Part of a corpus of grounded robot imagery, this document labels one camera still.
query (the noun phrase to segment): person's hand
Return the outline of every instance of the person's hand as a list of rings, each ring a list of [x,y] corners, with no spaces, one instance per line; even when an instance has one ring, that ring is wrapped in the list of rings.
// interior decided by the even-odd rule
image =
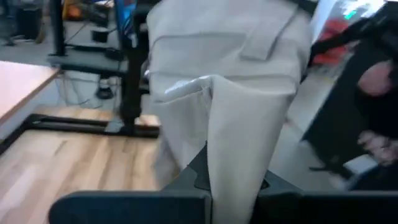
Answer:
[[[390,141],[372,131],[364,131],[359,135],[358,144],[369,151],[379,164],[387,166],[398,158],[398,141]]]

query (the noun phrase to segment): beige cloth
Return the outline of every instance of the beige cloth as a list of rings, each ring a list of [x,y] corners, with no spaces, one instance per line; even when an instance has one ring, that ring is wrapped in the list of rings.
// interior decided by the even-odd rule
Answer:
[[[248,223],[306,69],[310,18],[285,0],[165,0],[147,18],[166,185],[208,145],[213,223]]]

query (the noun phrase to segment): bag handle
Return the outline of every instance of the bag handle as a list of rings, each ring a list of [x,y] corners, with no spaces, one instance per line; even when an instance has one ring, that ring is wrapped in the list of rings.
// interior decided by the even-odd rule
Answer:
[[[294,18],[298,5],[281,0],[264,0],[260,10],[259,22],[249,34],[240,53],[241,57],[255,60],[267,60],[276,40],[290,20]]]

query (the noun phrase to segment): wooden floor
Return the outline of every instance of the wooden floor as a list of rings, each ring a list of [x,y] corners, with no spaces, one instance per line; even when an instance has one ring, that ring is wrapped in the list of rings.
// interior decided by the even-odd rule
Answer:
[[[41,108],[56,116],[109,120],[78,108]],[[155,122],[153,117],[143,119]],[[77,190],[157,190],[157,141],[53,131],[26,131],[0,157],[0,223],[47,223],[54,200]]]

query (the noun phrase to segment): orange object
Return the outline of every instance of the orange object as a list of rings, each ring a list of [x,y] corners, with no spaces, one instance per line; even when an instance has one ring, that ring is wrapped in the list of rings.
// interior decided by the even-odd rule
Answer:
[[[348,26],[349,25],[346,21],[331,19],[326,22],[319,40],[329,39],[335,35],[338,35],[347,29]],[[346,52],[347,47],[345,46],[330,49],[324,54],[317,55],[313,59],[313,62],[315,64],[338,64]]]
[[[62,19],[80,20],[83,18],[81,9],[78,7],[79,0],[65,0],[63,3]]]

